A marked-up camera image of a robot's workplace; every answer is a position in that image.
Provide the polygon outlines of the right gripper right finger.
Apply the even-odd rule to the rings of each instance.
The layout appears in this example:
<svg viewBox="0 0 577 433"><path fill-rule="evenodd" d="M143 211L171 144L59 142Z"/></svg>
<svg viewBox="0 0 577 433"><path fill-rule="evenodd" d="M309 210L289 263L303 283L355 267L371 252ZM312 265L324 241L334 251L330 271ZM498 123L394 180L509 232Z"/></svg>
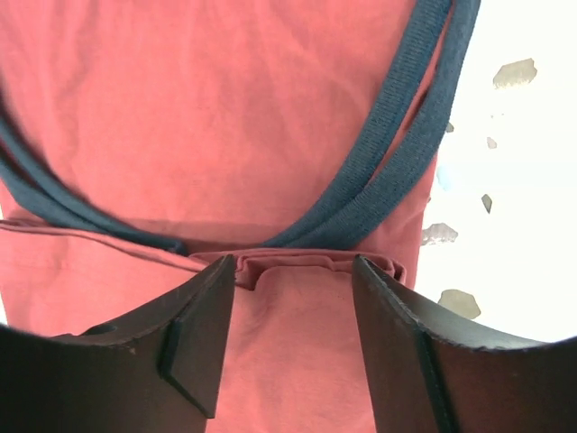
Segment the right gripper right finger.
<svg viewBox="0 0 577 433"><path fill-rule="evenodd" d="M353 304L377 431L554 431L553 345L462 318L362 256Z"/></svg>

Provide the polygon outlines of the red tank top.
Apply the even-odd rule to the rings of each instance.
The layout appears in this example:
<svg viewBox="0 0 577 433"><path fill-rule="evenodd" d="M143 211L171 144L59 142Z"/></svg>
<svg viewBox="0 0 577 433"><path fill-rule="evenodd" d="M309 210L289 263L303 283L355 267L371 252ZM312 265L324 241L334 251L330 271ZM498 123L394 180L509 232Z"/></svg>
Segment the red tank top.
<svg viewBox="0 0 577 433"><path fill-rule="evenodd" d="M234 308L211 432L372 432L363 254L415 282L476 1L4 1L3 110L31 156L141 235L1 191L8 323L79 334L223 254Z"/></svg>

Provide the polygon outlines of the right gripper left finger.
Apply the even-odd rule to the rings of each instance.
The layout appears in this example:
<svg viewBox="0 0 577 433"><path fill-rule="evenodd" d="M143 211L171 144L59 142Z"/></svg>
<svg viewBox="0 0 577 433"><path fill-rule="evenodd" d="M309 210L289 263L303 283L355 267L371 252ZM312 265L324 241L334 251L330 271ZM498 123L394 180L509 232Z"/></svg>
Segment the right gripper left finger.
<svg viewBox="0 0 577 433"><path fill-rule="evenodd" d="M215 416L234 300L225 256L79 336L64 356L64 432L203 432Z"/></svg>

